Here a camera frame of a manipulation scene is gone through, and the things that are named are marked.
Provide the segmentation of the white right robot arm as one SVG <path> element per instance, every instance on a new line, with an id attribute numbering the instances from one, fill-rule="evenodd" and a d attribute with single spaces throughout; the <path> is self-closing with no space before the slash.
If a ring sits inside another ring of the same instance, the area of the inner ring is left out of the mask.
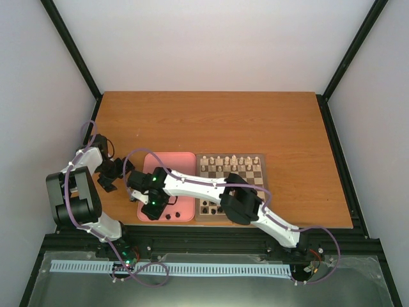
<path id="1" fill-rule="evenodd" d="M 160 209 L 171 197 L 192 197 L 220 205 L 227 218 L 240 225 L 253 225 L 273 237 L 284 248 L 296 248 L 300 228 L 272 212 L 257 191 L 268 191 L 250 185 L 237 174 L 226 178 L 205 178 L 186 175 L 168 168 L 157 167 L 143 175 L 141 188 L 132 189 L 132 197 L 142 202 L 147 215 L 158 219 Z"/>

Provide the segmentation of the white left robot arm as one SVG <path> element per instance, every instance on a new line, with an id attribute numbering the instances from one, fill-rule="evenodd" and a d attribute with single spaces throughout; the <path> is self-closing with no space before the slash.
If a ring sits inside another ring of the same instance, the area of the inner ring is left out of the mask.
<path id="1" fill-rule="evenodd" d="M 118 257 L 131 254 L 133 242 L 124 224 L 103 212 L 92 175 L 98 174 L 98 183 L 109 193 L 117 189 L 113 182 L 133 169 L 131 162 L 112 160 L 101 147 L 79 148 L 67 167 L 46 177 L 54 222 L 92 233 L 101 242 L 111 241 L 110 249 Z"/>

